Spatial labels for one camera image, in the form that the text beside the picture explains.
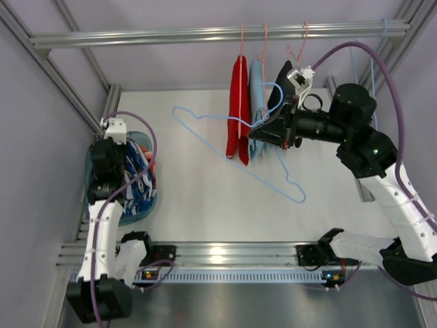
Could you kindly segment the red trousers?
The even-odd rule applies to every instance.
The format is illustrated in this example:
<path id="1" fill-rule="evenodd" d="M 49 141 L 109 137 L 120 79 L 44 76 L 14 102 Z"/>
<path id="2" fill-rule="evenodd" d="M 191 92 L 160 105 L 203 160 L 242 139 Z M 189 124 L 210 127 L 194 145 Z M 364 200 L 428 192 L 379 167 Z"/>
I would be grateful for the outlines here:
<path id="1" fill-rule="evenodd" d="M 235 153 L 238 153 L 238 157 L 244 165 L 249 164 L 249 138 L 248 134 L 250 132 L 249 124 L 251 123 L 251 112 L 249 106 L 249 80 L 248 71 L 246 64 L 246 57 L 243 57 L 243 73 L 242 73 L 242 134 L 246 136 L 247 139 L 238 139 L 238 71 L 239 62 L 238 58 L 234 64 L 231 83 L 229 91 L 229 117 L 235 117 L 234 119 L 227 120 L 227 146 L 226 146 L 226 157 L 232 159 Z"/>

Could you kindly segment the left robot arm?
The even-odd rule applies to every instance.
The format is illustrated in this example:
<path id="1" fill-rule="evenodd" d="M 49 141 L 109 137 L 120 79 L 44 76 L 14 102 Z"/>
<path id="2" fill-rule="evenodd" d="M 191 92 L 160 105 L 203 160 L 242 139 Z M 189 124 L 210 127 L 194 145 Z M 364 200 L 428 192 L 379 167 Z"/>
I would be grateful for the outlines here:
<path id="1" fill-rule="evenodd" d="M 66 298 L 82 323 L 127 318 L 132 313 L 132 287 L 151 239 L 131 232 L 117 241 L 126 201 L 126 161 L 133 149 L 127 139 L 107 137 L 89 147 L 93 180 L 87 191 L 89 230 L 83 262 Z"/>

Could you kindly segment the light blue trousers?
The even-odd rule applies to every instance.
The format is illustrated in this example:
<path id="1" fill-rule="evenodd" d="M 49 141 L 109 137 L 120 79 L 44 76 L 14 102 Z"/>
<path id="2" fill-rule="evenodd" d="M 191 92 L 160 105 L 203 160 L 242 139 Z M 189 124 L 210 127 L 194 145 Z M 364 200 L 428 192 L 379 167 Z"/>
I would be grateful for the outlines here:
<path id="1" fill-rule="evenodd" d="M 250 93 L 250 109 L 251 109 L 251 124 L 254 125 L 260 121 L 266 111 L 266 103 L 264 96 L 264 85 L 262 77 L 262 63 L 258 58 L 252 60 L 249 69 L 249 93 Z M 263 152 L 267 153 L 269 145 L 262 141 L 249 139 L 249 158 L 254 161 Z"/>

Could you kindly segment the empty blue hanger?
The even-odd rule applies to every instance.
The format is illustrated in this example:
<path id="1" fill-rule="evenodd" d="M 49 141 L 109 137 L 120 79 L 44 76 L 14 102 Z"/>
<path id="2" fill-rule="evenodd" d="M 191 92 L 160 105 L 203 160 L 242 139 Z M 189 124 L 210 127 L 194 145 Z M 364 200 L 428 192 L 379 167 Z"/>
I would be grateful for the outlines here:
<path id="1" fill-rule="evenodd" d="M 375 52 L 377 52 L 379 50 L 379 48 L 381 47 L 384 39 L 386 38 L 387 35 L 387 30 L 388 30 L 388 21 L 386 18 L 382 18 L 381 19 L 383 25 L 384 25 L 384 30 L 382 32 L 382 35 L 380 36 L 380 39 L 378 40 L 377 44 L 375 45 L 375 47 L 373 48 L 373 50 Z M 349 53 L 350 53 L 350 61 L 351 61 L 351 66 L 352 66 L 352 72 L 354 74 L 354 80 L 356 84 L 359 84 L 358 82 L 358 72 L 356 69 L 356 62 L 355 62 L 355 58 L 354 58 L 354 51 L 352 50 L 352 47 L 349 48 Z M 371 57 L 370 60 L 370 69 L 371 69 L 371 97 L 375 100 L 376 99 L 376 63 L 373 60 L 373 58 Z M 373 113 L 373 118 L 372 118 L 372 123 L 373 123 L 373 127 L 378 130 L 378 117 L 377 117 L 377 113 L 376 111 L 374 111 Z"/>

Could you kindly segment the aluminium hanging rail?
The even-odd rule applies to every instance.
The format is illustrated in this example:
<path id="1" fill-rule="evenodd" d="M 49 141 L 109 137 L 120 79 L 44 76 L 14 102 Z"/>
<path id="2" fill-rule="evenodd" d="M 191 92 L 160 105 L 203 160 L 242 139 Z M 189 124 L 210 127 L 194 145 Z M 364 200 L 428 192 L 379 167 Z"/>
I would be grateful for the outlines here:
<path id="1" fill-rule="evenodd" d="M 198 27 L 183 29 L 148 29 L 141 31 L 72 31 L 41 33 L 31 36 L 36 49 L 94 48 L 157 44 L 210 42 L 252 42 L 260 40 L 299 40 L 334 38 L 403 37 L 411 28 L 406 20 L 369 20 L 351 23 L 301 25 L 244 25 L 242 27 Z"/>

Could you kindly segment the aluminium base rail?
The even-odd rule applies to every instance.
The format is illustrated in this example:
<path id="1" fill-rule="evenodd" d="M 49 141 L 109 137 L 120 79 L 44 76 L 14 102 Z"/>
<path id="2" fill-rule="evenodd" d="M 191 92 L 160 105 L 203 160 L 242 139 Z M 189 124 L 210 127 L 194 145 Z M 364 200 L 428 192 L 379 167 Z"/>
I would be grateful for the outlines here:
<path id="1" fill-rule="evenodd" d="M 170 260 L 190 269 L 313 268 L 322 263 L 312 242 L 153 242 L 140 266 Z"/>

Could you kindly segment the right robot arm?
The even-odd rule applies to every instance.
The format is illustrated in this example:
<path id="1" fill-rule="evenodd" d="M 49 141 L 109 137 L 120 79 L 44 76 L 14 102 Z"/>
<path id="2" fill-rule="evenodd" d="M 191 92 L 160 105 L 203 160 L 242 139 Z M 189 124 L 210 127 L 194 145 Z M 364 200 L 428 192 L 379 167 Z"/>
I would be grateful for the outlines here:
<path id="1" fill-rule="evenodd" d="M 376 101 L 364 87 L 346 83 L 335 90 L 328 111 L 299 109 L 297 97 L 287 97 L 249 137 L 285 150 L 297 138 L 338 144 L 337 158 L 370 191 L 397 232 L 395 238 L 380 238 L 333 228 L 313 244 L 312 254 L 303 254 L 300 265 L 330 265 L 347 258 L 382 267 L 405 286 L 429 282 L 436 279 L 436 231 L 428 224 L 432 216 L 417 208 L 422 201 L 406 184 L 394 143 L 371 127 L 375 109 Z"/>

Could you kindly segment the black trousers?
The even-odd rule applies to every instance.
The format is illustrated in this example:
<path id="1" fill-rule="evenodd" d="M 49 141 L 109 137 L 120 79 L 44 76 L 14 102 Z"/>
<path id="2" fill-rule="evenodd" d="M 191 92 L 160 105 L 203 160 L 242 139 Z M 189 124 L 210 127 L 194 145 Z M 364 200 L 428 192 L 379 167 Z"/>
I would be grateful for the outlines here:
<path id="1" fill-rule="evenodd" d="M 282 107 L 283 103 L 289 103 L 289 104 L 293 103 L 294 96 L 295 96 L 295 87 L 287 77 L 288 74 L 293 71 L 293 69 L 294 68 L 291 61 L 287 60 L 284 63 L 282 69 L 279 71 L 275 83 L 279 85 L 283 90 L 283 101 L 281 102 L 278 108 L 276 108 L 274 111 L 271 111 L 271 109 L 275 105 L 277 105 L 280 100 L 280 91 L 278 87 L 274 86 L 271 91 L 270 97 L 268 99 L 269 116 L 274 115 L 274 113 Z"/>

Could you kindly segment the red white garment in basket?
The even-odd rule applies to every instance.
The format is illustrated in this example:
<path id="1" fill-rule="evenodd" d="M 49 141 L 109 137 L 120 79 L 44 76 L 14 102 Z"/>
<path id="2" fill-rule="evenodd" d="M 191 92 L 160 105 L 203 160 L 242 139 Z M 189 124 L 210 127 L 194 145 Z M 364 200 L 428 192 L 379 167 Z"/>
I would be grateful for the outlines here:
<path id="1" fill-rule="evenodd" d="M 140 146 L 140 149 L 145 157 L 145 160 L 148 163 L 153 163 L 155 160 L 153 158 L 154 153 L 151 150 L 148 150 L 146 147 Z"/>

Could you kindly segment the right aluminium frame strut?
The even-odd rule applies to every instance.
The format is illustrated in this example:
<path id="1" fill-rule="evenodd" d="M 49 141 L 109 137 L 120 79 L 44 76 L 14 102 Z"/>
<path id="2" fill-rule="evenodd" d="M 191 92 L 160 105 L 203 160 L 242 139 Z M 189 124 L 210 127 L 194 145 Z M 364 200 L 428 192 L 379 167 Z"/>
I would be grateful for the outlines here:
<path id="1" fill-rule="evenodd" d="M 358 84 L 343 84 L 336 89 L 330 108 L 331 118 L 346 128 L 346 138 L 339 146 L 337 156 L 352 170 L 355 178 L 362 182 L 374 180 L 377 187 L 387 186 L 392 180 L 394 190 L 415 204 L 419 201 L 413 189 L 407 187 L 406 171 L 403 167 L 406 138 L 404 115 L 392 74 L 399 68 L 401 61 L 435 13 L 435 1 L 421 1 L 408 21 L 411 28 L 399 45 L 393 47 L 386 59 L 381 58 L 381 51 L 375 52 L 362 42 L 340 44 L 322 58 L 325 60 L 343 48 L 355 47 L 368 53 L 378 65 L 380 75 L 385 78 L 393 99 L 398 144 L 395 145 L 387 135 L 370 127 L 376 101 L 369 95 L 368 90 Z"/>

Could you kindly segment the aluminium frame strut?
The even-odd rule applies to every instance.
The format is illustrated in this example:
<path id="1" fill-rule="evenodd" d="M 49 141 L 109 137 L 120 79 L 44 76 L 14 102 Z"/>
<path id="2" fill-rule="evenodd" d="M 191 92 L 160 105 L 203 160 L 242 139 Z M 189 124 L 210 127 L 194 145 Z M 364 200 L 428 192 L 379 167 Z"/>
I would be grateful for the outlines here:
<path id="1" fill-rule="evenodd" d="M 79 114 L 81 119 L 90 127 L 94 133 L 101 133 L 101 128 L 97 118 L 85 106 L 85 103 L 69 84 L 67 78 L 50 58 L 50 51 L 39 51 L 30 42 L 31 33 L 21 20 L 19 15 L 13 11 L 12 6 L 7 1 L 1 1 L 1 22 L 18 40 L 19 44 L 26 50 L 31 58 L 36 62 L 43 73 L 48 77 L 55 88 L 67 100 L 69 105 Z"/>
<path id="2" fill-rule="evenodd" d="M 395 145 L 387 135 L 370 127 L 376 101 L 369 95 L 368 90 L 358 84 L 343 84 L 336 89 L 330 108 L 331 118 L 346 128 L 346 138 L 339 146 L 337 156 L 352 170 L 355 178 L 362 182 L 374 180 L 377 187 L 387 186 L 392 180 L 394 190 L 415 204 L 419 201 L 413 189 L 407 187 L 406 171 L 403 167 L 406 138 L 404 115 L 392 74 L 399 68 L 401 61 L 435 13 L 435 1 L 421 1 L 408 21 L 411 28 L 399 45 L 393 47 L 386 59 L 381 58 L 381 51 L 375 52 L 362 42 L 340 44 L 322 58 L 325 60 L 343 48 L 355 47 L 368 53 L 378 65 L 380 75 L 385 78 L 393 99 L 398 144 Z"/>

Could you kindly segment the left aluminium frame strut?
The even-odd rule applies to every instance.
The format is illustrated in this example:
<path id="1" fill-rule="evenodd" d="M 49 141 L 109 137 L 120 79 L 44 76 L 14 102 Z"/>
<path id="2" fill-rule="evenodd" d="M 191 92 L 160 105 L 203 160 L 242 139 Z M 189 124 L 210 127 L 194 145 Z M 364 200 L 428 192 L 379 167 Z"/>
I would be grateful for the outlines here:
<path id="1" fill-rule="evenodd" d="M 50 58 L 50 51 L 39 51 L 30 42 L 31 33 L 21 20 L 19 15 L 13 11 L 12 6 L 7 1 L 1 1 L 1 22 L 18 40 L 19 44 L 26 50 L 31 58 L 36 62 L 43 73 L 48 77 L 55 88 L 67 100 L 69 105 L 79 114 L 81 119 L 90 127 L 94 133 L 101 133 L 101 128 L 97 118 L 85 106 L 85 103 L 69 84 L 67 78 Z"/>

